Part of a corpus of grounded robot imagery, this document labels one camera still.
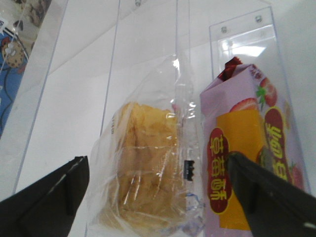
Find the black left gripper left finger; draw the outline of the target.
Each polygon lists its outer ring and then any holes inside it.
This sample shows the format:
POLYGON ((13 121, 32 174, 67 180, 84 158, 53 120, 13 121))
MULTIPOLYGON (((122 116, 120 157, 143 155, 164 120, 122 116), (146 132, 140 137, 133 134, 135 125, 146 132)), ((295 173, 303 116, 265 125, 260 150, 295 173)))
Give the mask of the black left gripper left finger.
POLYGON ((0 203, 2 237, 66 237, 89 183, 88 158, 75 157, 0 203))

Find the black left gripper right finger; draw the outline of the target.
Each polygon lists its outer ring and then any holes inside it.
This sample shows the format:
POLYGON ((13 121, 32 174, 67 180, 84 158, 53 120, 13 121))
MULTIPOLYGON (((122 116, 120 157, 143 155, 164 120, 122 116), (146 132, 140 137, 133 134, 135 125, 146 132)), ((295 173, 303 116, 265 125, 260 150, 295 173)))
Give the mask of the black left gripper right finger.
POLYGON ((240 152, 228 154, 233 191, 255 237, 314 237, 316 198, 240 152))

